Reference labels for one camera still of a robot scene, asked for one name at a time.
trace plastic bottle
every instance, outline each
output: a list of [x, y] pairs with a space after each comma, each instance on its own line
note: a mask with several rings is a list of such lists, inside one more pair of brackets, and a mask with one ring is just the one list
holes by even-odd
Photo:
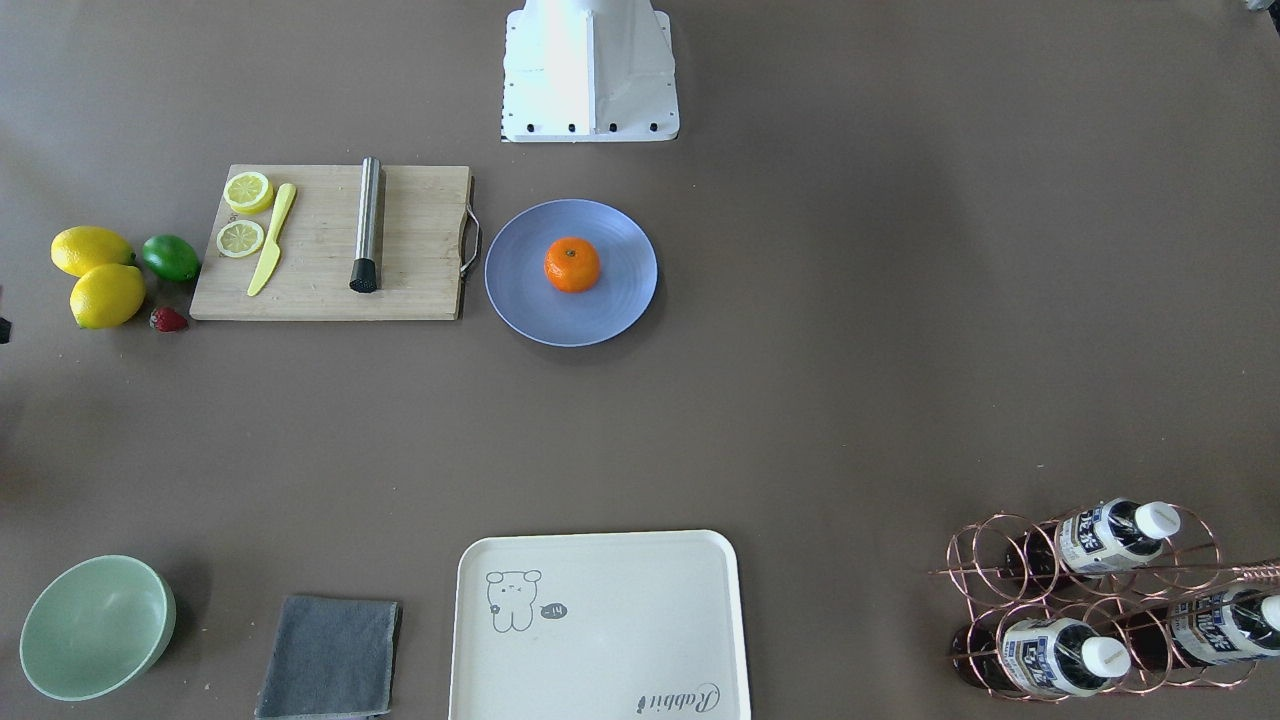
[[1158, 671], [1169, 661], [1169, 643], [1161, 626], [1178, 651], [1172, 653], [1171, 667], [1280, 657], [1280, 594], [1268, 594], [1262, 585], [1235, 584], [1135, 615], [1129, 621], [1129, 644], [1147, 670]]
[[[1164, 550], [1165, 538], [1179, 528], [1181, 518], [1167, 502], [1139, 505], [1117, 497], [1071, 515], [1059, 523], [1056, 532], [1042, 525], [1043, 533], [1032, 530], [1018, 542], [1032, 583], [1057, 589], [1070, 575], [1097, 578], [1151, 562]], [[1047, 537], [1053, 538], [1056, 552], [1047, 544]], [[1005, 562], [1011, 577], [1023, 577], [1023, 559], [1015, 550], [1009, 550]], [[1052, 584], [1055, 569], [1059, 582]]]
[[1130, 667], [1129, 651], [1079, 620], [1020, 620], [998, 639], [987, 629], [960, 630], [951, 643], [966, 683], [1024, 692], [1042, 700], [1088, 697], [1115, 684]]

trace towel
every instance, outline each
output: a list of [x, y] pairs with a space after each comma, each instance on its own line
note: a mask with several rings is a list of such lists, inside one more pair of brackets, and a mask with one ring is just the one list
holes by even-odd
[[390, 710], [399, 603], [284, 600], [256, 717], [339, 720]]

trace yellow knife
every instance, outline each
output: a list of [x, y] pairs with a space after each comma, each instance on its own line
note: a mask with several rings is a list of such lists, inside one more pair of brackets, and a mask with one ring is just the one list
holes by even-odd
[[298, 188], [292, 182], [282, 184], [275, 191], [275, 205], [271, 206], [271, 224], [266, 228], [266, 241], [262, 242], [261, 255], [257, 258], [257, 269], [253, 270], [253, 279], [248, 281], [250, 296], [262, 291], [262, 286], [270, 279], [271, 273], [275, 272], [276, 263], [280, 261], [280, 243], [276, 241], [280, 238], [280, 228], [284, 225], [284, 218], [289, 214], [289, 208], [293, 208], [293, 197], [297, 193]]

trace tangerine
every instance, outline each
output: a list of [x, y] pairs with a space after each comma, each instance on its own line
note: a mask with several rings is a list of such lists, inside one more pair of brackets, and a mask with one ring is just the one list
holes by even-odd
[[600, 279], [600, 255], [581, 237], [562, 237], [547, 250], [543, 270], [556, 290], [582, 292]]

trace blue plate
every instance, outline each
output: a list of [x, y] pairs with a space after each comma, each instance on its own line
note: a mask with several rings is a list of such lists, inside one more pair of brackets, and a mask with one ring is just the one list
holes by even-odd
[[[586, 238], [600, 254], [600, 279], [561, 292], [543, 273], [552, 242]], [[516, 215], [489, 246], [484, 284], [516, 332], [557, 347], [604, 342], [644, 314], [658, 287], [658, 256], [631, 218], [591, 200], [552, 200]]]

